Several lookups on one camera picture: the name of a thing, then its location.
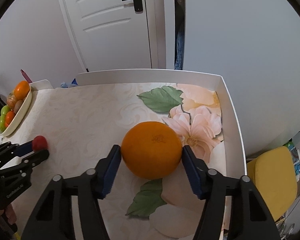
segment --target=tangerine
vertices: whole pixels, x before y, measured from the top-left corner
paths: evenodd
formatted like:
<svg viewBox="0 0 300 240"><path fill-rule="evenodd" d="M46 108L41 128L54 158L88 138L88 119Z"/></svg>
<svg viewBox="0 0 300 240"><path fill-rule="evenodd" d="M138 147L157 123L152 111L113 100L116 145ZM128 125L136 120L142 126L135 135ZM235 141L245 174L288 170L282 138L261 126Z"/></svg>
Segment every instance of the tangerine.
<svg viewBox="0 0 300 240"><path fill-rule="evenodd" d="M7 112L5 122L9 125L12 122L15 115L16 114L13 111Z"/></svg>
<svg viewBox="0 0 300 240"><path fill-rule="evenodd" d="M127 167L144 179L159 179L172 173L181 160L178 135L161 122L142 122L122 141L121 154Z"/></svg>
<svg viewBox="0 0 300 240"><path fill-rule="evenodd" d="M14 89L14 96L18 100L24 99L30 91L30 85L27 81L23 80Z"/></svg>

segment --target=yellow chair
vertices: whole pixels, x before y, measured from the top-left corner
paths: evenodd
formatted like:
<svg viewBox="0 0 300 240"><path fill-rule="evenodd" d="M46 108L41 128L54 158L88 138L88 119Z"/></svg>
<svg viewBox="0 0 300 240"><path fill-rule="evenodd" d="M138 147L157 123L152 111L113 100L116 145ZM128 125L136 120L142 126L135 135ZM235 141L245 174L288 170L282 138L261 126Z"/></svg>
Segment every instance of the yellow chair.
<svg viewBox="0 0 300 240"><path fill-rule="evenodd" d="M282 146L247 163L248 176L265 200L274 221L297 197L297 180L290 151Z"/></svg>

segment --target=screw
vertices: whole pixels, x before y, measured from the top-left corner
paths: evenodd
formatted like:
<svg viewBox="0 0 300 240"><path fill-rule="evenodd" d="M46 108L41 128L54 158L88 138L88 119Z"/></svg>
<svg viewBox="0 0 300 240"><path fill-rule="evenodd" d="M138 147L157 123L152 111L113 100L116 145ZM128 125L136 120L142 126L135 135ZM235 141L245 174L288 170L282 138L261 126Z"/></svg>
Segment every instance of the screw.
<svg viewBox="0 0 300 240"><path fill-rule="evenodd" d="M61 175L56 175L52 178L53 181L59 181L61 179Z"/></svg>
<svg viewBox="0 0 300 240"><path fill-rule="evenodd" d="M88 170L86 171L86 173L87 173L88 175L93 175L93 174L96 173L96 170L95 170L95 169L88 169Z"/></svg>
<svg viewBox="0 0 300 240"><path fill-rule="evenodd" d="M242 176L242 180L244 182L249 182L250 181L250 178L248 176Z"/></svg>
<svg viewBox="0 0 300 240"><path fill-rule="evenodd" d="M216 174L217 174L217 171L216 171L215 169L209 169L209 170L208 170L208 173L209 173L210 175L216 175Z"/></svg>

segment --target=white bowl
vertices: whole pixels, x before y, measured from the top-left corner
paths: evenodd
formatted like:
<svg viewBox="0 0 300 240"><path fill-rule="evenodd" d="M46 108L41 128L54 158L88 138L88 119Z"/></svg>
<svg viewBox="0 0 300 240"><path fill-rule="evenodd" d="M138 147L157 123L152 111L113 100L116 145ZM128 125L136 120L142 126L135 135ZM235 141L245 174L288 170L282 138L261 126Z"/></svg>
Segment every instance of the white bowl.
<svg viewBox="0 0 300 240"><path fill-rule="evenodd" d="M31 88L26 96L25 100L23 101L22 106L20 107L19 111L13 118L12 122L9 124L9 126L4 130L4 132L0 132L1 136L8 136L13 133L13 131L18 127L18 125L21 123L22 119L25 117L26 112L31 104L32 100L32 93L31 93Z"/></svg>

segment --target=person's hand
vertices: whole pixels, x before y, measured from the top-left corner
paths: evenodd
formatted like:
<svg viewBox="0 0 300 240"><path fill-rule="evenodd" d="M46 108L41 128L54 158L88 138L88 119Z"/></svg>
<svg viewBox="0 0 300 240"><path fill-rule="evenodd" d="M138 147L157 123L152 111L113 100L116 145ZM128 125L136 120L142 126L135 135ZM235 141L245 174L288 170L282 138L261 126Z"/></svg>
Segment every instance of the person's hand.
<svg viewBox="0 0 300 240"><path fill-rule="evenodd" d="M14 224L17 221L17 216L16 213L13 210L13 207L11 204L9 204L5 210L0 210L0 216L5 212L7 218L8 218L8 223L10 225Z"/></svg>

